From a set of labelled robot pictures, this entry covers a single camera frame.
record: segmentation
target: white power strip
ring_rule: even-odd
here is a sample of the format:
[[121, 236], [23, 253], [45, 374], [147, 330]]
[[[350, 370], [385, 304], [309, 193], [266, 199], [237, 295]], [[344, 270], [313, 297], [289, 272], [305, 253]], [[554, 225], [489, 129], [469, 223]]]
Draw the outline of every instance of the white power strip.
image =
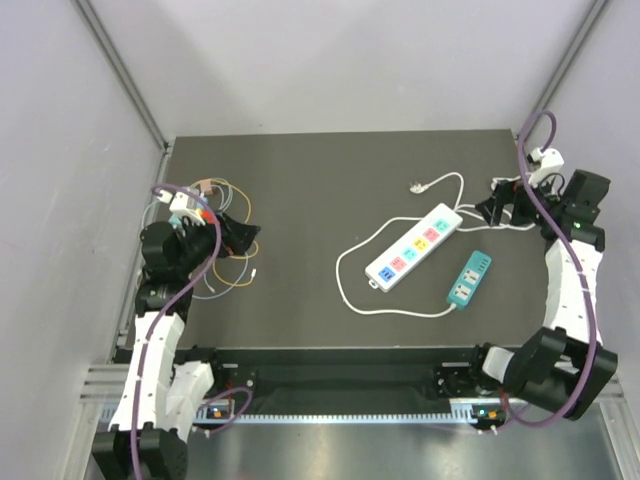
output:
[[372, 287], [391, 290], [462, 224], [462, 217], [441, 203], [365, 268]]

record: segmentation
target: power strip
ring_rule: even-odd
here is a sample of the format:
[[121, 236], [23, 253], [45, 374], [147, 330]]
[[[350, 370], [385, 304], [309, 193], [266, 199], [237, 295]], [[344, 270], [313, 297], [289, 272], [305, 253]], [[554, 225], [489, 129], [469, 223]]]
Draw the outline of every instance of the power strip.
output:
[[439, 204], [365, 268], [369, 283], [388, 292], [461, 224], [460, 215]]
[[453, 284], [453, 288], [447, 296], [447, 302], [454, 304], [459, 310], [469, 305], [471, 297], [475, 293], [480, 281], [491, 265], [491, 257], [476, 250], [471, 254], [469, 261], [462, 269], [462, 273]]

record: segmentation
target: black wire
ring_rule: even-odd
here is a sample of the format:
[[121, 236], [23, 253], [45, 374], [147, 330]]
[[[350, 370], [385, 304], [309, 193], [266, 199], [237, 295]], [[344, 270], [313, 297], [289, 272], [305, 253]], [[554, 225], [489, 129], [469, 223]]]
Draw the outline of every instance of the black wire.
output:
[[562, 175], [561, 173], [558, 172], [551, 172], [549, 175], [547, 175], [546, 177], [544, 177], [541, 181], [540, 181], [540, 185], [543, 185], [546, 181], [549, 180], [549, 178], [553, 177], [554, 181], [551, 182], [551, 185], [553, 186], [553, 183], [555, 182], [555, 179], [557, 177], [560, 177], [560, 180], [562, 180], [562, 183], [560, 184], [560, 187], [558, 188], [558, 194], [560, 194], [560, 192], [562, 190], [564, 190], [564, 186], [567, 183], [567, 180], [564, 178], [564, 175]]

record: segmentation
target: teal power strip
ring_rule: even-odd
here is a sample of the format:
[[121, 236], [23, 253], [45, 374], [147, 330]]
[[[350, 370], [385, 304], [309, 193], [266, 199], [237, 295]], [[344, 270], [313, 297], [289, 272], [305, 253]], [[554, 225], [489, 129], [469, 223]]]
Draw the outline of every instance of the teal power strip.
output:
[[462, 273], [453, 284], [447, 296], [447, 302], [454, 304], [459, 310], [464, 310], [475, 293], [480, 281], [491, 265], [491, 257], [479, 250], [471, 254], [471, 258], [462, 269]]

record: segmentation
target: white wall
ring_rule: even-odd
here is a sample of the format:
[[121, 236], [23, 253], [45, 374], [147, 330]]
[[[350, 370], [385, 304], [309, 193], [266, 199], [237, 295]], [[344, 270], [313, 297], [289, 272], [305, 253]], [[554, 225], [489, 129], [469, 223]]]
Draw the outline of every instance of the white wall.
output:
[[70, 0], [0, 6], [0, 465], [50, 480], [160, 153]]
[[517, 130], [589, 0], [93, 0], [165, 136]]
[[640, 2], [616, 0], [589, 39], [550, 108], [554, 145], [569, 168], [611, 179], [598, 224], [607, 247], [598, 273], [598, 319], [640, 425]]

